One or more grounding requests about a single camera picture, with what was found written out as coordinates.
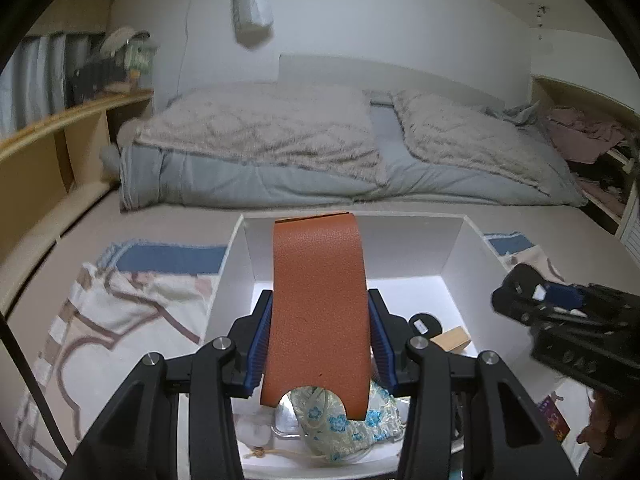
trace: white label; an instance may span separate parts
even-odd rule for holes
[[[536,301],[543,301],[546,296],[546,288],[542,285],[536,285],[536,290],[533,291],[533,299]]]
[[[414,326],[418,329],[418,332],[420,332],[422,335],[425,335],[429,331],[427,326],[419,319],[414,321]]]

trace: gray bed sheet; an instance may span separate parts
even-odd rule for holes
[[[428,164],[407,151],[392,107],[372,106],[371,119],[389,181],[377,186],[354,178],[290,166],[245,164],[150,146],[126,147],[120,158],[120,206],[158,203],[217,208],[350,204],[396,198],[430,202],[580,206],[584,197],[564,161],[541,143],[557,178],[543,194],[508,178]]]

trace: white box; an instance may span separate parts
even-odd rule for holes
[[[466,216],[354,214],[367,288],[380,290],[389,312],[407,319],[427,312],[444,331],[463,326],[472,339],[467,355],[492,349],[510,365],[528,355],[528,329],[494,313],[490,303],[507,269]],[[278,218],[282,215],[246,214],[239,219],[223,261],[205,342],[226,335],[236,318],[251,313],[260,292],[273,288],[273,223]],[[310,453],[300,441],[278,441],[277,447]],[[395,471],[400,447],[401,442],[378,444],[359,462],[341,466],[275,454],[242,458],[242,466],[248,478],[362,478]],[[241,457],[249,452],[242,443],[239,449]]]

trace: headboard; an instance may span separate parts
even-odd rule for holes
[[[498,110],[504,101],[451,79],[389,63],[331,56],[280,54],[278,81],[341,84],[363,90],[427,90],[463,105],[487,105]]]

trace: metal screw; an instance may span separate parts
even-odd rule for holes
[[[482,358],[482,361],[484,361],[488,365],[495,365],[500,360],[500,358],[498,357],[498,354],[495,353],[493,350],[487,350],[486,352],[482,352],[480,357]]]
[[[213,348],[216,350],[226,350],[231,346],[231,339],[226,336],[220,336],[213,340]]]
[[[422,350],[423,348],[427,348],[429,346],[429,340],[421,335],[414,335],[411,339],[409,339],[409,344],[417,350]]]
[[[149,352],[142,358],[142,364],[146,366],[155,366],[160,360],[160,354],[158,352]]]
[[[569,364],[571,361],[574,360],[575,354],[571,351],[571,350],[567,350],[563,355],[562,355],[562,362],[564,364]]]

